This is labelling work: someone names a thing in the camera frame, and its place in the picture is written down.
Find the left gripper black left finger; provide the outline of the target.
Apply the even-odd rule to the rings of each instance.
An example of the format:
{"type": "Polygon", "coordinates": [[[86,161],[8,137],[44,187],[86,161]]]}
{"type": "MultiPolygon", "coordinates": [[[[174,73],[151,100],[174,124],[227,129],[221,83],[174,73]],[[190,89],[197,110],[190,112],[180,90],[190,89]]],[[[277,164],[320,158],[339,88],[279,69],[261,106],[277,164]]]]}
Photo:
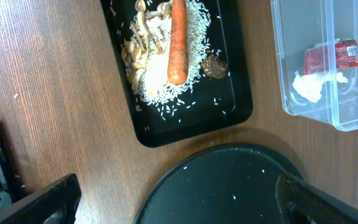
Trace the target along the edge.
{"type": "Polygon", "coordinates": [[[81,199],[76,174],[68,174],[0,211],[0,223],[74,224],[81,199]]]}

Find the pile of rice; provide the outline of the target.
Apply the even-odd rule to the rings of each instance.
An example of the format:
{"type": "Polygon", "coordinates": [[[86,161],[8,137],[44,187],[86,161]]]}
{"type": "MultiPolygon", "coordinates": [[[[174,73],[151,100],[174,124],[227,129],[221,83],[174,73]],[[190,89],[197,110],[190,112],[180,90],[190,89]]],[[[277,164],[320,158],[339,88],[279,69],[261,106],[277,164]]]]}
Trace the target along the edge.
{"type": "Polygon", "coordinates": [[[227,62],[217,1],[186,2],[188,78],[182,85],[167,78],[170,1],[104,1],[103,7],[137,132],[187,133],[228,124],[234,107],[231,74],[207,77],[201,66],[209,55],[227,62]]]}

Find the brown food scrap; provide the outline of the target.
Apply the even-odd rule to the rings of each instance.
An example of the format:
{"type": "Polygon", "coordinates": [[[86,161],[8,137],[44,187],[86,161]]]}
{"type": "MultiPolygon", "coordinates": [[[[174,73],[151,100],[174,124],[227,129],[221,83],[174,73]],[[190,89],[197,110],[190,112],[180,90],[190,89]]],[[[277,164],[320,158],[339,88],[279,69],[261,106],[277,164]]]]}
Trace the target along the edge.
{"type": "Polygon", "coordinates": [[[227,62],[218,59],[215,55],[209,55],[201,63],[204,74],[207,77],[222,79],[227,75],[227,62]]]}

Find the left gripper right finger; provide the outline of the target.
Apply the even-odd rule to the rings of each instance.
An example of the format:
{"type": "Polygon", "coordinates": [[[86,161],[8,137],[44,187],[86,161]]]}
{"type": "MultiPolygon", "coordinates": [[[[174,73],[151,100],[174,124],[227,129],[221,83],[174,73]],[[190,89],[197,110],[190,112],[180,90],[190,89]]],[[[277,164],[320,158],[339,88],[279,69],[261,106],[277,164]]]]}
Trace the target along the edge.
{"type": "Polygon", "coordinates": [[[282,172],[275,190],[283,223],[358,224],[358,209],[292,174],[282,172]]]}

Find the red snack wrapper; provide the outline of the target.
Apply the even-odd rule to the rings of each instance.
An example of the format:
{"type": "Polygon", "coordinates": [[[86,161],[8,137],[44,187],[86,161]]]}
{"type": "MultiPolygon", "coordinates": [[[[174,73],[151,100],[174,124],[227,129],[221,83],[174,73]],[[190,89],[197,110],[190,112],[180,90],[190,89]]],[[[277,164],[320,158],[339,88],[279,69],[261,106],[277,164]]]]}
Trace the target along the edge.
{"type": "MultiPolygon", "coordinates": [[[[358,43],[354,39],[334,40],[334,59],[336,69],[358,67],[358,43]]],[[[330,57],[328,43],[316,44],[307,49],[304,55],[303,75],[325,72],[328,69],[330,57]]]]}

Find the orange carrot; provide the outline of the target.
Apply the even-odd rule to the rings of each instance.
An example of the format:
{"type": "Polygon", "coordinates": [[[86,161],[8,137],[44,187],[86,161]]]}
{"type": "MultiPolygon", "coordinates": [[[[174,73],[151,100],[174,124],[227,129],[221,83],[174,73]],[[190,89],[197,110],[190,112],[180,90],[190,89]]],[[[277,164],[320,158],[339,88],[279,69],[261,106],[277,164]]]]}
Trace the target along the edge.
{"type": "Polygon", "coordinates": [[[172,28],[167,78],[171,84],[182,85],[188,78],[187,11],[185,0],[172,1],[172,28]]]}

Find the white tissue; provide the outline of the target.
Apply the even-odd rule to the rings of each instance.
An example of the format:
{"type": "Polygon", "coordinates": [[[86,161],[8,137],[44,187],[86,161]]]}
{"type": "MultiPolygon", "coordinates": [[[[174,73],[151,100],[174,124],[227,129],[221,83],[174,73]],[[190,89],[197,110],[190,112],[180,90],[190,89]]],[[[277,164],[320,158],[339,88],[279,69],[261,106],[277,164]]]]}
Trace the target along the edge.
{"type": "Polygon", "coordinates": [[[323,85],[329,81],[347,83],[348,79],[342,72],[337,72],[333,77],[328,72],[318,72],[301,76],[297,70],[292,85],[299,95],[312,103],[317,103],[322,97],[321,90],[323,89],[323,85]]]}

